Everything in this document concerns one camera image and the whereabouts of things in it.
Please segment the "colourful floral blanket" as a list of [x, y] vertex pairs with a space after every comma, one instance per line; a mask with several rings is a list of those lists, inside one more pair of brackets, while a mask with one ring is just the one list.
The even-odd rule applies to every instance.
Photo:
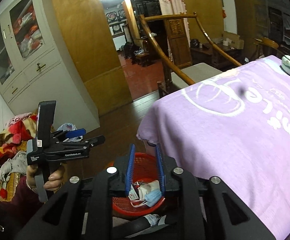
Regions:
[[36, 135], [37, 115], [25, 113], [14, 116], [4, 125], [0, 133], [0, 200], [8, 198], [6, 185], [12, 174], [13, 158], [22, 157], [27, 141]]

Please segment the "purple printed tablecloth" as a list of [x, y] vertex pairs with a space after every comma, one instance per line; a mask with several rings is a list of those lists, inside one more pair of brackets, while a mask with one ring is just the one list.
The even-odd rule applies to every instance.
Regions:
[[138, 139], [194, 176], [220, 177], [276, 239], [290, 233], [290, 76], [275, 56], [157, 100]]

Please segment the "light blue face mask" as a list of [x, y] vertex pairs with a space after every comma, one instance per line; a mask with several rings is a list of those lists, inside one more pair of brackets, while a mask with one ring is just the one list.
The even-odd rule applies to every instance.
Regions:
[[150, 193], [147, 193], [144, 197], [146, 206], [153, 207], [162, 197], [160, 189], [155, 189]]

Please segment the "red plastic trash basket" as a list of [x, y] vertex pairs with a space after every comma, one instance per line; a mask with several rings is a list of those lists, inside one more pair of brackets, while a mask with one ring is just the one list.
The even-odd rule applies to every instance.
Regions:
[[127, 197], [113, 197], [113, 214], [122, 218], [136, 218], [157, 211], [165, 203], [161, 197], [155, 205], [148, 206], [140, 194], [149, 192], [149, 187], [159, 188], [156, 158], [146, 153], [136, 153], [134, 158], [131, 192]]

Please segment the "grey glass-door cabinet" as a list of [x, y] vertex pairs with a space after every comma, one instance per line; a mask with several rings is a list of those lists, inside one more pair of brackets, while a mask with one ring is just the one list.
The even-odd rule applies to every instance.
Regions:
[[8, 0], [0, 14], [0, 94], [18, 115], [56, 101], [53, 126], [93, 131], [99, 115], [61, 34], [52, 0]]

